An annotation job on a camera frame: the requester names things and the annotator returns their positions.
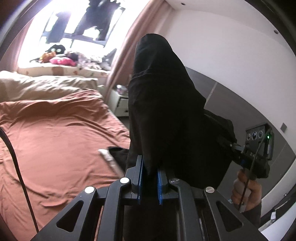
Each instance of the black metal frame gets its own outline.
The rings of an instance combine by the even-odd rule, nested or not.
[[[138,156],[136,166],[129,168],[124,178],[109,187],[86,188],[31,241],[92,241],[103,206],[97,241],[122,241],[124,205],[140,205],[143,169],[143,158]],[[158,194],[163,205],[176,204],[178,240],[267,240],[217,190],[194,188],[178,178],[168,179],[169,175],[169,171],[158,170]],[[239,223],[231,231],[223,222],[221,205],[228,210],[226,218],[235,218]],[[217,234],[215,239],[211,232]]]

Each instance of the gray wall panel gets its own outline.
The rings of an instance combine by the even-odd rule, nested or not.
[[[208,95],[211,91],[210,87],[213,87],[215,81],[204,75],[202,75],[201,78],[201,74],[194,70],[187,69],[187,71],[190,72],[190,77],[196,80],[193,80],[196,89],[201,92],[203,96]],[[268,122],[270,124],[270,122],[257,109],[219,83],[216,85],[212,95],[208,99],[205,109],[232,121],[237,143],[240,145],[244,145],[246,128],[263,122]],[[263,196],[277,184],[295,159],[292,149],[283,136],[274,127],[273,131],[275,134],[275,144],[274,156],[269,163],[271,171],[267,179],[259,180],[262,184]],[[236,179],[237,171],[239,169],[241,169],[241,167],[232,162],[218,188],[219,192],[227,199],[231,196],[233,181]]]

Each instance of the ceiling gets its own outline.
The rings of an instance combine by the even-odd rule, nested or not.
[[[258,10],[245,0],[166,0],[176,10],[193,10],[218,14],[260,31],[292,51],[282,35]]]

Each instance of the beige pillow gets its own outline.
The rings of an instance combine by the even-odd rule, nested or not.
[[[0,102],[58,99],[85,89],[97,90],[96,78],[81,76],[29,77],[8,71],[0,72]]]

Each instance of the silver screw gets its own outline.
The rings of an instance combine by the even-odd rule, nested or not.
[[[205,191],[206,191],[207,193],[213,193],[213,192],[215,191],[215,189],[212,188],[212,187],[207,187],[207,188],[205,189]]]
[[[172,178],[171,180],[171,183],[173,183],[173,184],[178,184],[179,182],[180,182],[180,179],[179,178]]]
[[[94,187],[87,187],[84,189],[84,191],[88,194],[92,193],[94,191]]]
[[[129,183],[129,178],[123,177],[123,178],[120,179],[120,182],[123,183],[123,184]]]

